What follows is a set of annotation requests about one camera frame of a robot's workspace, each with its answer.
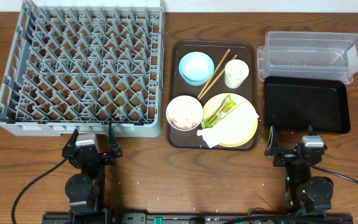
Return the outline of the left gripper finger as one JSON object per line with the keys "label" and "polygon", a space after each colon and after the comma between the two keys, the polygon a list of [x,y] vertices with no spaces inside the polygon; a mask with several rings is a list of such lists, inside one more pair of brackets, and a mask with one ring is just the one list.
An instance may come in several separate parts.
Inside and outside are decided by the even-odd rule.
{"label": "left gripper finger", "polygon": [[78,135],[79,135],[78,130],[75,129],[73,131],[73,134],[71,135],[71,137],[69,139],[69,146],[74,146],[75,145]]}
{"label": "left gripper finger", "polygon": [[113,128],[111,125],[109,125],[109,133],[108,133],[108,146],[110,150],[112,151],[118,151],[119,150],[119,144],[117,142],[117,139],[115,137]]}

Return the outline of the white paper napkin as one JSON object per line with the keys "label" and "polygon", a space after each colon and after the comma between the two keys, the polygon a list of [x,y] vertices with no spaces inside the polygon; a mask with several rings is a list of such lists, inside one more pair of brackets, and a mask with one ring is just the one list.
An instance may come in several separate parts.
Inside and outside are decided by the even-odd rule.
{"label": "white paper napkin", "polygon": [[197,131],[209,148],[247,142],[256,133],[259,115],[250,103],[241,103],[212,128]]}

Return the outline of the green snack wrapper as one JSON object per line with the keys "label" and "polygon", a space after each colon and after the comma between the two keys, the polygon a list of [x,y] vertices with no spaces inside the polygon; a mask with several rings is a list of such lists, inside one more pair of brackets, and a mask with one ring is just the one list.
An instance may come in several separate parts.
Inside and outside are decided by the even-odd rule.
{"label": "green snack wrapper", "polygon": [[231,96],[225,96],[220,107],[210,117],[202,121],[202,127],[212,128],[220,120],[227,116],[235,107],[236,103],[232,100]]}

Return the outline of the white bowl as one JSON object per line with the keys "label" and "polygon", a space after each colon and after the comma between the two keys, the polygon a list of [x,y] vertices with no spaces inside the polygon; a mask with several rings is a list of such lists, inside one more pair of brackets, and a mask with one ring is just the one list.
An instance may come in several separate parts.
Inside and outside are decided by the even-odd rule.
{"label": "white bowl", "polygon": [[178,96],[167,105],[166,118],[169,125],[176,130],[190,131],[201,124],[203,107],[192,96]]}

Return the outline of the white cup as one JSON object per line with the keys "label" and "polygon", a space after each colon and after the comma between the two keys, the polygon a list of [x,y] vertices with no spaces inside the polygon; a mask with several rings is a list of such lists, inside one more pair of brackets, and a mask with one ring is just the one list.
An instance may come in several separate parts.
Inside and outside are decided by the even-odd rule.
{"label": "white cup", "polygon": [[227,87],[238,88],[249,75],[249,66],[244,61],[233,59],[224,68],[224,81]]}

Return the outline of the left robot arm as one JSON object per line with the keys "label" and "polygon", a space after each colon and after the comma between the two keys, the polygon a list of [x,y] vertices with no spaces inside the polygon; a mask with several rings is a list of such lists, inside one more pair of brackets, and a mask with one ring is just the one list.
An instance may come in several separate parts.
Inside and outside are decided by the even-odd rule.
{"label": "left robot arm", "polygon": [[112,127],[108,131],[108,152],[98,151],[95,134],[79,134],[74,130],[62,149],[62,156],[81,172],[71,176],[65,184],[70,201],[70,223],[114,223],[112,209],[104,205],[105,168],[116,163],[122,149]]}

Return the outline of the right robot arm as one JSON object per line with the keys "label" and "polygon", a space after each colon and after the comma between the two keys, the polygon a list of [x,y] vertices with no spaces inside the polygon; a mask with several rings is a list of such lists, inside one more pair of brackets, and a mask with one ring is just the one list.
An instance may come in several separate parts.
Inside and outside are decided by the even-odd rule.
{"label": "right robot arm", "polygon": [[328,177],[312,176],[311,166],[321,162],[327,146],[309,128],[309,134],[293,149],[280,146],[274,126],[270,127],[265,156],[273,157],[273,166],[286,168],[285,200],[291,203],[290,215],[324,215],[332,208],[333,181]]}

